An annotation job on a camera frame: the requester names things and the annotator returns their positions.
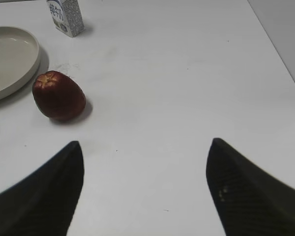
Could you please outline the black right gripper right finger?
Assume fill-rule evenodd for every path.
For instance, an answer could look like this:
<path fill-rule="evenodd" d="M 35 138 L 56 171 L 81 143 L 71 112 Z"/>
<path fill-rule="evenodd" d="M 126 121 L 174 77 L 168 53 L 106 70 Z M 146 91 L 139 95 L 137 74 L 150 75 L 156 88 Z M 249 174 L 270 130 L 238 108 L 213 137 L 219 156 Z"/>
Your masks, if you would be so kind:
<path fill-rule="evenodd" d="M 228 236 L 295 236 L 295 189 L 221 138 L 212 140 L 206 180 Z"/>

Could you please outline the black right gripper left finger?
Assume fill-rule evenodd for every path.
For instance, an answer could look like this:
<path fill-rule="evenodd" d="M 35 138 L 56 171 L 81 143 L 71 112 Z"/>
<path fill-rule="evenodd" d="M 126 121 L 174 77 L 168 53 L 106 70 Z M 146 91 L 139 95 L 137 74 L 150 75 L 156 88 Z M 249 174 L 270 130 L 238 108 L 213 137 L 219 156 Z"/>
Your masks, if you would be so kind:
<path fill-rule="evenodd" d="M 84 184 L 84 159 L 71 141 L 0 193 L 0 236 L 65 236 Z"/>

